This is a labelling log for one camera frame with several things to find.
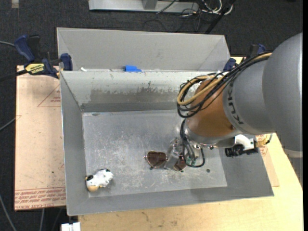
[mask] black cable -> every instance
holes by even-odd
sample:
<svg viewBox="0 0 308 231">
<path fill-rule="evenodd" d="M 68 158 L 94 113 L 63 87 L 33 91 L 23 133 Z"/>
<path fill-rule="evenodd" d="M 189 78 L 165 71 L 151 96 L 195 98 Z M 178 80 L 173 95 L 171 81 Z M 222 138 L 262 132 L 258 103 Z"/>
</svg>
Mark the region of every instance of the black cable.
<svg viewBox="0 0 308 231">
<path fill-rule="evenodd" d="M 6 76 L 0 78 L 0 82 L 14 78 L 14 77 L 17 77 L 19 75 L 24 75 L 26 73 L 28 73 L 28 72 L 24 69 L 24 70 L 21 70 L 19 72 L 13 73 L 11 75 L 6 75 Z"/>
<path fill-rule="evenodd" d="M 145 28 L 145 25 L 148 23 L 148 22 L 151 22 L 151 21 L 156 21 L 158 22 L 160 25 L 163 26 L 164 30 L 166 32 L 168 32 L 169 30 L 167 29 L 166 25 L 159 19 L 150 19 L 150 20 L 147 20 L 146 22 L 143 23 L 143 26 L 142 26 L 142 30 L 144 31 L 144 28 Z"/>
<path fill-rule="evenodd" d="M 60 210 L 59 210 L 59 212 L 58 212 L 58 214 L 57 214 L 57 216 L 56 216 L 56 219 L 54 220 L 54 223 L 53 223 L 53 226 L 52 226 L 52 229 L 51 229 L 51 231 L 54 231 L 54 228 L 56 227 L 56 225 L 57 225 L 57 222 L 58 222 L 58 219 L 59 219 L 59 216 L 60 216 L 60 214 L 61 214 L 61 212 L 62 212 L 62 208 L 60 208 Z"/>
<path fill-rule="evenodd" d="M 182 121 L 182 124 L 181 124 L 181 127 L 180 127 L 180 137 L 182 138 L 182 154 L 183 154 L 183 159 L 184 159 L 184 162 L 185 164 L 188 166 L 188 167 L 202 167 L 204 164 L 205 164 L 205 155 L 204 155 L 204 152 L 203 152 L 203 148 L 200 148 L 200 151 L 201 151 L 201 155 L 202 155 L 202 163 L 200 165 L 190 165 L 186 162 L 186 157 L 185 157 L 185 149 L 187 149 L 188 151 L 188 154 L 189 154 L 189 157 L 190 158 L 193 158 L 193 161 L 195 162 L 196 161 L 196 157 L 195 157 L 195 154 L 193 152 L 193 155 L 190 155 L 190 152 L 189 150 L 192 150 L 193 149 L 188 149 L 189 146 L 186 146 L 184 141 L 186 141 L 186 143 L 189 144 L 189 141 L 187 139 L 187 137 L 185 136 L 185 133 L 184 133 L 184 123 L 185 123 L 185 120 Z"/>
<path fill-rule="evenodd" d="M 5 45 L 9 45 L 15 48 L 15 45 L 9 42 L 5 42 L 5 41 L 0 41 L 0 44 L 5 44 Z"/>
<path fill-rule="evenodd" d="M 2 131 L 3 129 L 5 129 L 8 125 L 10 125 L 14 120 L 16 120 L 16 117 L 14 117 L 12 120 L 10 120 L 7 124 L 5 124 L 4 126 L 2 126 L 0 128 L 0 131 Z"/>
<path fill-rule="evenodd" d="M 176 0 L 173 0 L 168 6 L 166 6 L 165 8 L 163 8 L 161 11 L 157 12 L 156 14 L 159 14 L 161 12 L 164 12 L 165 10 L 167 10 L 168 8 L 171 7 L 172 4 L 174 4 L 176 2 Z"/>
<path fill-rule="evenodd" d="M 233 68 L 231 71 L 229 71 L 229 72 L 227 72 L 222 78 L 220 78 L 220 81 L 217 83 L 217 85 L 215 85 L 210 91 L 209 91 L 209 93 L 199 102 L 199 103 L 197 103 L 197 104 L 195 104 L 194 106 L 192 106 L 192 107 L 187 107 L 187 105 L 189 105 L 189 104 L 191 104 L 191 103 L 189 103 L 189 104 L 187 104 L 187 105 L 179 105 L 178 103 L 177 103 L 177 110 L 178 110 L 178 114 L 179 114 L 179 116 L 180 117 L 182 117 L 182 118 L 189 118 L 189 117 L 192 117 L 192 116 L 194 116 L 196 113 L 198 113 L 199 111 L 201 111 L 201 110 L 204 110 L 204 109 L 206 109 L 221 93 L 222 93 L 222 91 L 226 88 L 226 86 L 231 82 L 231 81 L 233 81 L 242 71 L 244 71 L 246 68 L 248 68 L 249 66 L 251 66 L 251 65 L 253 65 L 253 64 L 255 64 L 255 63 L 258 63 L 258 62 L 260 62 L 260 61 L 264 61 L 264 60 L 267 60 L 268 58 L 269 58 L 269 56 L 267 56 L 267 57 L 261 57 L 260 58 L 260 56 L 262 56 L 262 55 L 264 55 L 264 54 L 268 54 L 269 52 L 268 51 L 266 51 L 266 52 L 263 52 L 263 53 L 261 53 L 261 54 L 258 54 L 258 55 L 256 55 L 256 56 L 254 56 L 254 57 L 251 57 L 251 58 L 249 58 L 249 59 L 246 59 L 245 61 L 243 61 L 242 63 L 240 63 L 239 65 L 237 65 L 235 68 Z M 220 75 L 221 73 L 217 73 L 216 75 L 215 75 L 215 77 L 208 83 L 208 84 L 210 84 L 218 75 Z M 180 91 L 184 88 L 184 86 L 185 85 L 187 85 L 189 82 L 190 82 L 189 80 L 186 82 L 186 83 L 183 83 L 181 86 L 180 86 Z M 182 97 L 181 97 L 181 101 L 184 101 L 184 99 L 185 99 L 185 96 L 186 96 L 186 94 L 188 93 L 188 91 L 189 91 L 189 89 L 194 85 L 194 84 L 197 84 L 197 82 L 194 82 L 191 86 L 189 86 L 189 88 L 187 88 L 186 90 L 185 90 L 185 92 L 183 93 L 183 95 L 182 95 Z M 210 97 L 212 97 L 212 95 L 214 94 L 214 93 L 216 93 L 223 85 L 225 85 L 224 86 L 224 88 L 220 91 L 220 93 L 206 106 L 206 107 L 204 107 L 204 108 L 202 108 L 202 106 L 204 105 L 204 103 L 210 98 Z"/>
<path fill-rule="evenodd" d="M 224 14 L 228 11 L 228 6 L 232 6 L 235 3 L 236 0 L 228 0 L 226 3 L 222 6 L 221 10 L 222 12 L 216 17 L 216 19 L 211 23 L 211 25 L 206 30 L 205 34 L 210 34 L 213 28 L 216 26 L 216 24 L 222 19 Z"/>
</svg>

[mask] metal stand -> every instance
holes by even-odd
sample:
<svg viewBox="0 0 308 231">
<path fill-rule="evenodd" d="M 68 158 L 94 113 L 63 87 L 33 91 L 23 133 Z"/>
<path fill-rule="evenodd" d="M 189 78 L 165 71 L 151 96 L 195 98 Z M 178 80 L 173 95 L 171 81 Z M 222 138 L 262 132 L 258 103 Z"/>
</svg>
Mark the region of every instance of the metal stand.
<svg viewBox="0 0 308 231">
<path fill-rule="evenodd" d="M 139 11 L 159 12 L 170 5 L 172 1 L 162 0 L 89 0 L 89 10 L 116 10 L 116 11 Z M 198 10 L 199 5 L 194 2 L 172 3 L 164 10 L 167 13 L 181 13 L 185 9 Z"/>
</svg>

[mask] brown sunglasses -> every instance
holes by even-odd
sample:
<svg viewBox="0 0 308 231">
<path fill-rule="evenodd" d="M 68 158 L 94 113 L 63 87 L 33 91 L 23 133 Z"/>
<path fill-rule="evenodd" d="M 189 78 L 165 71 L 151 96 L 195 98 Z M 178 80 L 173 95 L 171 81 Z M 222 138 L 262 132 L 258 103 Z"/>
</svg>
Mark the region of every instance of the brown sunglasses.
<svg viewBox="0 0 308 231">
<path fill-rule="evenodd" d="M 166 153 L 154 152 L 154 151 L 148 152 L 148 154 L 144 158 L 145 160 L 147 160 L 147 162 L 151 166 L 151 169 L 162 167 L 165 164 L 165 162 L 168 160 Z M 187 165 L 184 161 L 184 158 L 180 156 L 178 161 L 174 165 L 173 169 L 175 171 L 182 171 L 183 169 L 185 169 L 186 166 Z"/>
</svg>

